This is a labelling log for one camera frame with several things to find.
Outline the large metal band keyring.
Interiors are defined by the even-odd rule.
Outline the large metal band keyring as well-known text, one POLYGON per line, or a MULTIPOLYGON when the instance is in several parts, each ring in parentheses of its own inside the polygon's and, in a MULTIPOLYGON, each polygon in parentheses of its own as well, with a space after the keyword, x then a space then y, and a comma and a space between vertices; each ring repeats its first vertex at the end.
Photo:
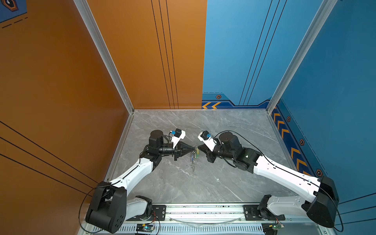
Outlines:
POLYGON ((196 157, 196 156, 195 156, 195 157, 191 157, 190 160, 191 160, 191 169, 192 169, 192 171, 194 172, 194 171, 195 171, 195 166, 196 166, 197 163, 198 163, 198 161, 197 161, 197 157, 196 157))

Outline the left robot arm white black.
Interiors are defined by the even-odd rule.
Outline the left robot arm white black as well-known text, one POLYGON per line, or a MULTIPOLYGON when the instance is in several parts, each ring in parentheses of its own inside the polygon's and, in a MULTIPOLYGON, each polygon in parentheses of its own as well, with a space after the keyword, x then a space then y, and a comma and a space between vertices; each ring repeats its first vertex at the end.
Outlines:
POLYGON ((163 157, 172 156, 177 160, 195 151, 195 147, 182 142, 185 136, 186 132, 181 129, 172 131, 169 136, 161 130, 153 130, 148 144, 133 166, 110 182, 100 182, 90 191, 93 196, 85 222, 114 234, 128 219, 150 219, 152 200, 145 196, 129 200, 128 195, 143 178, 155 170, 163 157))

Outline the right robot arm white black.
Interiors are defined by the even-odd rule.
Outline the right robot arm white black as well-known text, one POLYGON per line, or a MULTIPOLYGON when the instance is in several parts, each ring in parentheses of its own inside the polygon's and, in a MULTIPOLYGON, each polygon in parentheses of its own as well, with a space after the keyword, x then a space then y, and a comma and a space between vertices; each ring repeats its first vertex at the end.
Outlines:
POLYGON ((331 178, 317 178, 283 166, 257 148, 243 147, 230 131, 222 132, 218 138, 203 131, 198 139, 203 142, 199 150, 206 154, 208 162, 223 159, 234 168, 265 177, 295 193, 287 197, 264 195, 256 212, 261 219, 277 221, 285 215, 296 215, 326 228, 335 227, 339 196, 331 178))

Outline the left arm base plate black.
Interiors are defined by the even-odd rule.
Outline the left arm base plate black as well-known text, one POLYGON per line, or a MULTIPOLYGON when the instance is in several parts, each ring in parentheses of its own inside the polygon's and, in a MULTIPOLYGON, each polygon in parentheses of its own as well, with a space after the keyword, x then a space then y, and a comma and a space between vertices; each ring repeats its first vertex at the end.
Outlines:
POLYGON ((146 212, 141 215, 131 217, 127 221, 153 221, 156 217, 157 221, 165 221, 166 205, 153 204, 151 207, 147 207, 146 212))

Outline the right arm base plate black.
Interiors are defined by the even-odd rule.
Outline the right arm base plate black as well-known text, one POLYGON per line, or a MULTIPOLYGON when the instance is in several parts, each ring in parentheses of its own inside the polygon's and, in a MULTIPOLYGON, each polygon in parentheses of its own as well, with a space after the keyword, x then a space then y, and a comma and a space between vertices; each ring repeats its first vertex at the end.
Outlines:
POLYGON ((246 204, 243 205, 243 212, 246 221, 261 221, 261 220, 267 220, 267 221, 284 221, 286 217, 282 215, 274 215, 272 212, 270 212, 268 209, 259 209, 258 205, 252 205, 252 204, 246 204))

